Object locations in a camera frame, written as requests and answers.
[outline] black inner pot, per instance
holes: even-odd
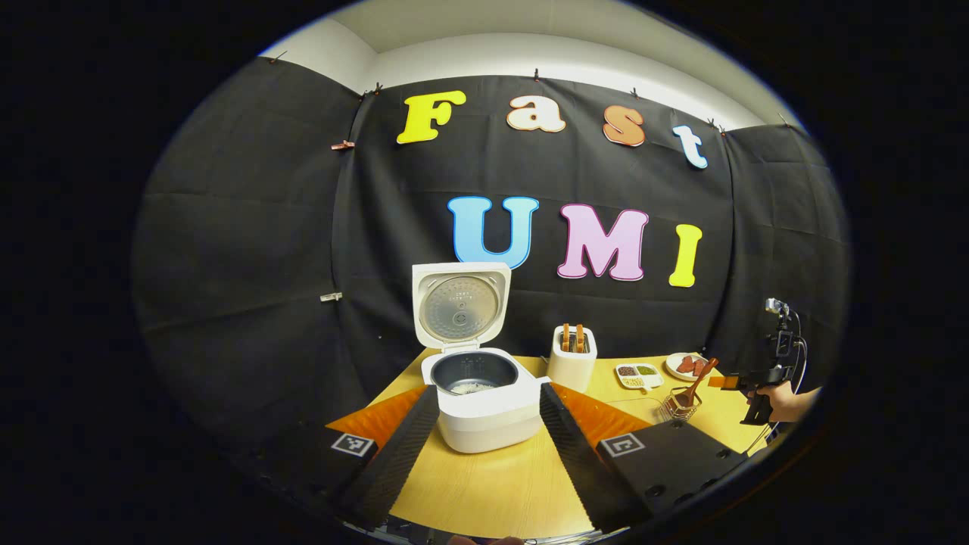
[[[473,393],[476,384],[490,388],[515,384],[518,368],[507,359],[490,352],[461,352],[442,358],[434,364],[430,377],[440,388],[461,395]]]

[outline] table surface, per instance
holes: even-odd
[[[437,353],[424,350],[370,404],[420,387],[421,362]],[[598,359],[585,394],[655,423],[652,411],[670,389],[691,384],[666,370],[666,358]],[[536,377],[546,376],[547,364],[541,358],[516,359]],[[652,364],[663,374],[663,385],[648,394],[624,388],[615,366],[629,363]],[[714,369],[709,376],[720,373]],[[705,383],[706,379],[697,388],[703,404],[690,424],[743,452],[764,427],[740,424],[748,408],[740,392],[710,388]],[[761,439],[750,454],[765,446]],[[452,450],[435,426],[391,514],[433,529],[488,538],[545,538],[593,529],[544,425],[526,441],[479,454]]]

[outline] black fabric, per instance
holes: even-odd
[[[414,95],[461,90],[465,104],[437,127],[432,141],[397,144]],[[559,133],[517,131],[506,115],[523,95],[555,100],[567,123]],[[610,105],[645,119],[647,143],[614,144],[603,135]],[[709,165],[693,168],[672,128],[687,124],[703,141]],[[492,202],[484,245],[510,242],[506,197],[537,199],[527,261],[512,271],[504,329],[488,343],[513,354],[547,354],[556,325],[595,332],[601,357],[699,350],[720,306],[729,265],[733,206],[730,169],[719,132],[704,121],[649,100],[594,85],[519,77],[454,78],[389,87],[368,96],[355,121],[334,209],[334,271],[343,292],[341,327],[369,395],[386,387],[422,350],[413,324],[411,266],[457,261],[453,215],[458,196]],[[592,206],[605,230],[624,209],[645,212],[644,278],[625,282],[591,271],[566,279],[568,224],[563,205]],[[696,284],[669,284],[679,223],[703,230]]]
[[[220,438],[366,405],[330,267],[339,152],[359,97],[258,58],[185,122],[145,189],[134,299],[159,374]]]
[[[808,343],[801,391],[813,390],[837,364],[850,301],[846,210],[821,150],[801,130],[748,127],[725,140],[734,183],[734,251],[707,352],[725,370],[762,368],[768,357],[763,339],[777,325],[764,303],[779,299],[800,316]]]

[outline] rice cooker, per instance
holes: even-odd
[[[520,443],[542,426],[536,378],[511,354],[482,344],[505,322],[512,270],[504,263],[413,266],[414,329],[441,350],[421,364],[437,386],[438,426],[448,446],[478,453]]]

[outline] spoon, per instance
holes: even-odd
[[[676,394],[676,402],[679,403],[680,406],[692,407],[693,396],[694,394],[697,393],[697,386],[700,386],[701,381],[703,381],[703,379],[706,378],[706,375],[710,373],[713,370],[713,368],[717,367],[717,364],[719,363],[720,363],[720,360],[716,358],[710,358],[710,361],[707,362],[706,365],[703,366],[703,369],[700,371],[700,376],[697,377],[697,381],[694,382],[693,385],[686,390],[686,392],[683,392],[682,394]]]

